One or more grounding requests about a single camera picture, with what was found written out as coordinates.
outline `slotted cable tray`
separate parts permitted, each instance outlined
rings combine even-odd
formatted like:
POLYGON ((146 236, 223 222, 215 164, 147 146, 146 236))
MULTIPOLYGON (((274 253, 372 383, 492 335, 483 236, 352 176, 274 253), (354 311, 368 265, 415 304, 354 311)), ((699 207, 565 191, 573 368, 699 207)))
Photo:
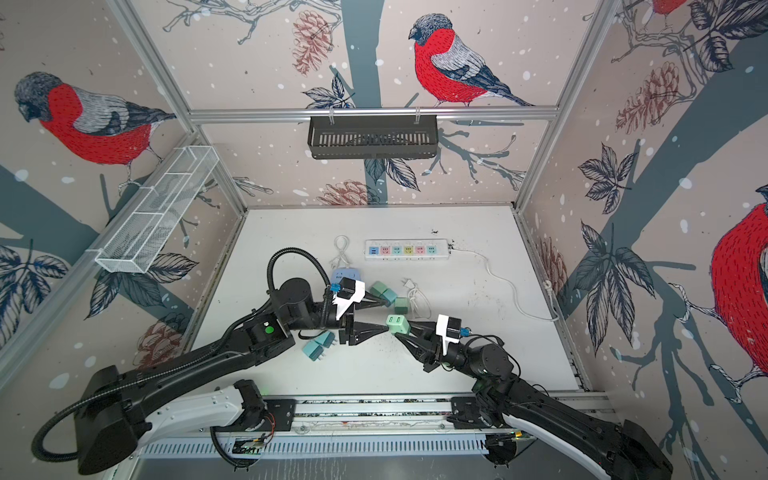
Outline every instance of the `slotted cable tray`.
POLYGON ((168 171, 151 187, 96 256, 109 272, 146 273, 182 215, 219 162, 213 147, 177 149, 168 171))
POLYGON ((317 160, 432 158, 437 155, 437 116, 312 117, 307 140, 317 160))

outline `red bird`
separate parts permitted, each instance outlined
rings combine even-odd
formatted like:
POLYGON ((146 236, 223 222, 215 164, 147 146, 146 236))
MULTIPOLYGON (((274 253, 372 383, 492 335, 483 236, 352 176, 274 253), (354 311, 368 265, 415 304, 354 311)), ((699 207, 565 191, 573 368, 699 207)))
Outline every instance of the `red bird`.
POLYGON ((409 39, 415 40, 416 77, 422 86, 444 101, 469 102, 482 97, 503 97, 530 107, 515 97, 478 53, 464 45, 448 17, 430 13, 416 20, 409 39))
MULTIPOLYGON (((768 185, 757 189, 768 202, 768 185)), ((759 204, 743 220, 726 233, 712 253, 713 309, 688 302, 690 309, 717 318, 750 356, 752 369, 739 380, 728 376, 722 367, 710 368, 722 373, 733 385, 736 396, 731 402, 741 403, 741 387, 761 376, 768 376, 768 204, 759 204)))
POLYGON ((40 124, 72 153, 95 164, 121 164, 128 168, 144 150, 157 126, 176 118, 157 108, 136 105, 116 95, 95 94, 65 84, 59 77, 36 71, 16 84, 18 110, 29 122, 40 124))

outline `power strip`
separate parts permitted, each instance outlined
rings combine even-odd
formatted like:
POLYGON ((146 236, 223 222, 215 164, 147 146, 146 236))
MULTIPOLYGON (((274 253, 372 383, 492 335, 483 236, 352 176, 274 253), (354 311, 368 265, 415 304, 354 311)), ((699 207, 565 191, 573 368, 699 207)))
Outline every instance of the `power strip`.
POLYGON ((448 241, 444 238, 421 240, 366 240, 366 260, 447 260, 448 241))

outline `white power cord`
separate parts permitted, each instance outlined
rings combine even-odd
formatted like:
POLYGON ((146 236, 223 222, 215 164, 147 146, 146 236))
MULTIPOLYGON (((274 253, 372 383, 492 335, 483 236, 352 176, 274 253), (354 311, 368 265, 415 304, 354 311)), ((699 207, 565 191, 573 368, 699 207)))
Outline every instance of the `white power cord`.
POLYGON ((408 289, 408 293, 406 294, 408 298, 408 302, 410 303, 410 310, 413 313, 414 318, 420 318, 420 319, 428 319, 432 317, 432 306, 429 305, 429 299, 427 299, 427 296, 419 290, 419 286, 416 285, 413 280, 406 279, 405 282, 403 282, 403 285, 406 286, 408 289), (426 305, 426 311, 423 311, 421 308, 419 308, 419 301, 417 298, 421 297, 422 302, 424 305, 426 305))
MULTIPOLYGON (((515 303, 515 308, 516 308, 516 309, 518 309, 518 311, 519 311, 520 313, 522 313, 524 316, 526 316, 526 317, 528 317, 528 318, 536 319, 536 320, 542 320, 542 321, 545 321, 545 322, 556 322, 556 321, 559 319, 559 318, 557 318, 557 317, 555 317, 555 318, 547 318, 547 317, 544 317, 544 316, 536 316, 536 315, 531 315, 530 313, 528 313, 528 312, 526 312, 525 310, 523 310, 523 309, 520 307, 520 303, 518 302, 518 289, 517 289, 517 287, 515 286, 515 284, 514 284, 514 283, 512 283, 511 281, 509 281, 509 280, 507 280, 507 279, 503 278, 503 277, 500 277, 500 276, 498 276, 498 275, 495 275, 495 274, 494 274, 494 273, 491 271, 491 261, 490 261, 490 260, 488 260, 488 258, 487 258, 485 255, 482 255, 481 253, 473 252, 472 250, 461 250, 461 249, 459 249, 459 248, 452 248, 452 249, 450 249, 450 250, 451 250, 452 252, 465 252, 465 253, 471 253, 471 254, 473 254, 473 255, 477 255, 478 257, 482 258, 482 259, 483 259, 483 261, 485 262, 485 271, 487 271, 487 272, 488 272, 488 275, 490 275, 490 276, 494 277, 494 278, 495 278, 495 279, 497 279, 497 280, 501 280, 502 282, 506 282, 506 283, 509 283, 509 286, 511 286, 511 287, 512 287, 512 300, 513 300, 513 302, 515 303)), ((555 307, 554 307, 554 290, 552 289, 552 282, 550 282, 549 280, 545 280, 545 281, 544 281, 544 282, 543 282, 541 285, 544 287, 544 290, 546 290, 546 291, 547 291, 547 294, 549 295, 549 303, 550 303, 550 306, 551 306, 551 308, 552 308, 553 310, 557 311, 557 310, 555 309, 555 307)))
POLYGON ((349 259, 346 257, 346 248, 349 246, 349 238, 346 235, 339 235, 338 237, 333 239, 333 246, 336 248, 336 251, 339 252, 338 255, 336 255, 333 260, 331 260, 331 269, 335 270, 341 266, 341 263, 344 263, 344 267, 348 267, 352 263, 349 261, 349 259))

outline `bird wing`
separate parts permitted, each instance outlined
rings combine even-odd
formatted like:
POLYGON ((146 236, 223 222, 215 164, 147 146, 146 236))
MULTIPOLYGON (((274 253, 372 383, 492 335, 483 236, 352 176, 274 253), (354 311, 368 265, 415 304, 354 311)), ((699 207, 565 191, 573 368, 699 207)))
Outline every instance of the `bird wing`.
POLYGON ((768 303, 768 248, 760 255, 760 283, 763 284, 763 295, 768 303))
POLYGON ((72 87, 83 106, 83 113, 74 121, 74 128, 84 134, 97 136, 117 135, 128 122, 126 101, 117 95, 95 94, 72 87))
POLYGON ((458 35, 453 36, 451 48, 446 53, 432 56, 432 64, 446 77, 465 84, 485 67, 485 60, 479 53, 464 45, 458 35))

